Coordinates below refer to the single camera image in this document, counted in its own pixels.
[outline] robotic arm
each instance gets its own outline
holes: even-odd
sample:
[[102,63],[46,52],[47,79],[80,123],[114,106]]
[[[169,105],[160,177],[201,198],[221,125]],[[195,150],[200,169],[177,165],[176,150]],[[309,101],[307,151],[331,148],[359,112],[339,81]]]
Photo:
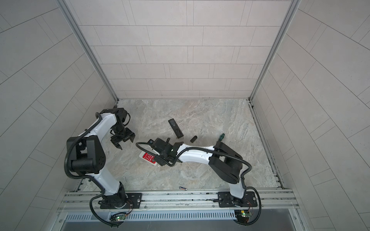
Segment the robotic arm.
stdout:
[[[123,208],[128,203],[123,184],[117,181],[105,167],[106,157],[101,141],[111,129],[111,142],[115,147],[122,149],[119,142],[128,140],[133,142],[135,133],[125,127],[128,122],[126,124],[124,122],[129,114],[124,108],[105,109],[95,115],[97,120],[90,128],[78,137],[70,137],[67,140],[64,171],[69,178],[88,178],[93,181],[102,193],[90,200],[91,212],[103,223],[110,226],[119,226],[121,223],[111,223],[101,219],[92,207],[92,201],[99,197],[103,198],[99,201],[101,208]],[[140,145],[149,145],[153,152],[145,150]],[[176,162],[208,164],[221,179],[229,184],[232,202],[236,206],[244,204],[243,197],[246,190],[244,175],[252,169],[252,166],[224,143],[218,141],[214,146],[195,147],[182,142],[171,145],[169,138],[167,141],[157,138],[156,140],[149,140],[147,143],[137,142],[136,146],[153,155],[155,161],[161,166],[173,167]],[[248,169],[241,173],[242,164],[247,165]]]

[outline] red and white calculator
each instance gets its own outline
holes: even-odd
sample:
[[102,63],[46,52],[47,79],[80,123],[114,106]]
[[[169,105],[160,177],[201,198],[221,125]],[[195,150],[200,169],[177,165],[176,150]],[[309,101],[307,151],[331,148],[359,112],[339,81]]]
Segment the red and white calculator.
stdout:
[[142,151],[139,154],[139,157],[143,158],[144,160],[146,160],[147,162],[151,163],[152,165],[157,165],[157,162],[154,160],[154,156],[153,155],[150,155],[150,154]]

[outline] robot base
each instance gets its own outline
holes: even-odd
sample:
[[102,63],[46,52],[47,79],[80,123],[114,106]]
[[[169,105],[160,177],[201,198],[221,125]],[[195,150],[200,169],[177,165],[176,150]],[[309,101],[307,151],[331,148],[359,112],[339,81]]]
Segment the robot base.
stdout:
[[[127,193],[126,195],[127,203],[120,209],[140,208],[142,193]],[[100,209],[117,209],[117,208],[106,204],[100,204]]]
[[218,199],[220,208],[257,207],[256,195],[251,191],[246,191],[242,199],[233,197],[230,192],[218,192]]

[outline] marble floor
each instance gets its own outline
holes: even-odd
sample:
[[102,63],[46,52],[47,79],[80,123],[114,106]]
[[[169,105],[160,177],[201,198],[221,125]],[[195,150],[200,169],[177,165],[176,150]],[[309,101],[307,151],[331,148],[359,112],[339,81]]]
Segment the marble floor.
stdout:
[[[263,149],[252,114],[245,99],[161,99],[120,100],[119,108],[131,115],[127,125],[136,137],[134,143],[121,142],[115,148],[107,134],[102,146],[106,166],[127,191],[179,189],[225,189],[228,184],[206,164],[186,162],[174,167],[153,166],[139,158],[135,142],[148,142],[157,137],[170,143],[183,141],[193,146],[211,146],[225,133],[223,142],[248,161],[253,169],[245,184],[254,187],[276,187],[269,161]],[[184,136],[176,138],[168,120],[174,118]],[[197,140],[190,142],[193,136]],[[97,191],[92,182],[85,182],[83,191]]]

